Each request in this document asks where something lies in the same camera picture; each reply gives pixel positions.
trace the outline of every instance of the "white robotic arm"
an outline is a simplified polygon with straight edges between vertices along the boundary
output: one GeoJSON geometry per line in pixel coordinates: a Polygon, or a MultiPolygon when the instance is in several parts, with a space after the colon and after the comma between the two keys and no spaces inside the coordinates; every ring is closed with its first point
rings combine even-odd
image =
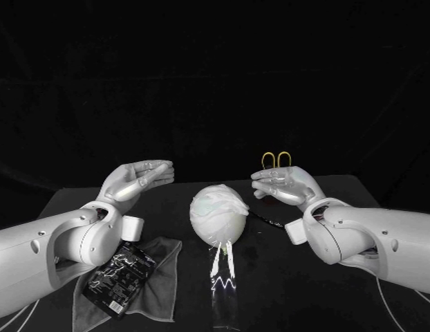
{"type": "Polygon", "coordinates": [[[140,193],[173,182],[173,163],[123,165],[98,200],[80,210],[0,230],[0,317],[23,309],[113,257],[121,239],[139,241],[143,220],[123,217],[140,193]]]}
{"type": "Polygon", "coordinates": [[[308,241],[327,264],[360,268],[379,279],[430,294],[430,214],[357,208],[326,198],[300,167],[267,169],[252,179],[254,188],[304,212],[285,225],[294,244],[308,241]]]}

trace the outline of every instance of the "black packet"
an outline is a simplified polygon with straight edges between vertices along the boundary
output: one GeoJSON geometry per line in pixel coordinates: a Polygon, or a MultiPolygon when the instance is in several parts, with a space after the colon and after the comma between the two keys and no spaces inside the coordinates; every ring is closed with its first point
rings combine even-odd
{"type": "Polygon", "coordinates": [[[111,260],[94,272],[82,294],[121,320],[157,263],[134,242],[123,241],[111,260]]]}

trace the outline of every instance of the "black cord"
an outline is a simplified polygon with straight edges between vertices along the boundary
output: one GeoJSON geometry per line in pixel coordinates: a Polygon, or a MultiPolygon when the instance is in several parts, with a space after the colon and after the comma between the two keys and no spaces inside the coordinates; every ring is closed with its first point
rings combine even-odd
{"type": "Polygon", "coordinates": [[[268,220],[267,218],[264,218],[262,216],[259,216],[254,211],[249,210],[248,212],[252,213],[252,216],[258,217],[259,220],[265,221],[265,223],[268,223],[270,225],[272,225],[278,229],[285,230],[285,226],[283,226],[280,223],[275,223],[272,220],[268,220]]]}

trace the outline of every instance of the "scissors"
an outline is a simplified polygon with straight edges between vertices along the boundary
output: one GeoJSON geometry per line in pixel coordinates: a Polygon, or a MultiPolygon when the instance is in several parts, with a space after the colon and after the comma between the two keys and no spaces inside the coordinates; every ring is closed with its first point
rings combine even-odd
{"type": "Polygon", "coordinates": [[[275,155],[274,155],[271,152],[265,152],[265,155],[264,155],[264,157],[262,157],[262,166],[264,166],[264,169],[265,169],[265,162],[264,162],[264,160],[265,160],[265,156],[267,156],[267,155],[272,156],[272,158],[274,158],[274,164],[272,164],[271,166],[272,166],[272,168],[280,168],[280,167],[283,167],[281,164],[280,164],[280,157],[281,157],[284,154],[287,154],[288,157],[290,157],[290,165],[288,165],[288,166],[293,165],[293,156],[290,155],[290,153],[288,153],[287,151],[284,151],[284,152],[281,152],[281,153],[278,154],[278,160],[275,160],[275,155]]]}

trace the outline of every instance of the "gray cloth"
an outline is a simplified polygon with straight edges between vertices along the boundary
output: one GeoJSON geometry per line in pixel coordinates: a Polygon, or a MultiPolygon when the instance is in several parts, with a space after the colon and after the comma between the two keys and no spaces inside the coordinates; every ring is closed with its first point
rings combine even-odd
{"type": "MultiPolygon", "coordinates": [[[[126,313],[141,313],[159,322],[175,322],[177,257],[183,242],[157,237],[153,241],[139,244],[139,248],[153,257],[157,268],[126,313]]],[[[91,331],[111,319],[111,316],[82,295],[82,290],[95,272],[97,268],[81,275],[74,291],[74,332],[91,331]]]]}

